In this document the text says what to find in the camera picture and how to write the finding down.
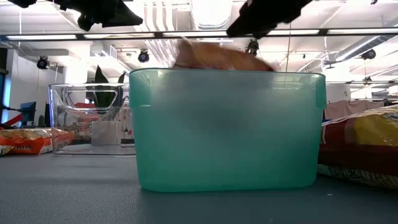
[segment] snack bag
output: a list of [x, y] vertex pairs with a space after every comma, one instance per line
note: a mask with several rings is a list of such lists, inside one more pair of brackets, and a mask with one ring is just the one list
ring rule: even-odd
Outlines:
[[322, 124], [318, 173], [398, 189], [398, 106]]
[[[73, 134], [54, 130], [64, 144], [70, 144]], [[5, 154], [38, 155], [52, 152], [51, 129], [0, 130], [0, 156]]]
[[178, 51], [174, 69], [274, 71], [270, 65], [251, 54], [223, 48], [212, 43], [190, 42], [183, 39], [178, 45]]

